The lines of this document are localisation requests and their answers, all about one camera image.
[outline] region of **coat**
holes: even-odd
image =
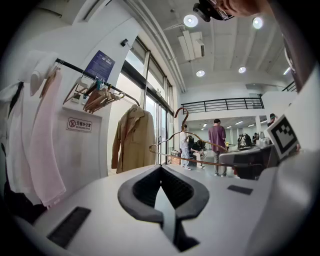
[[[136,109],[130,127],[128,114]],[[152,115],[137,105],[133,105],[120,119],[116,129],[113,146],[111,168],[116,173],[135,168],[154,165],[156,154],[149,151],[149,146],[156,143],[154,120]]]

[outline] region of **poster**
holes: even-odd
[[[98,50],[85,71],[107,82],[114,65],[115,61],[112,58]]]
[[[67,124],[66,124],[66,129],[72,130],[72,131],[91,133],[92,122],[69,117]]]

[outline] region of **white shirt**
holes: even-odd
[[[180,133],[180,149],[187,149],[188,142],[186,140],[187,134],[183,131]]]

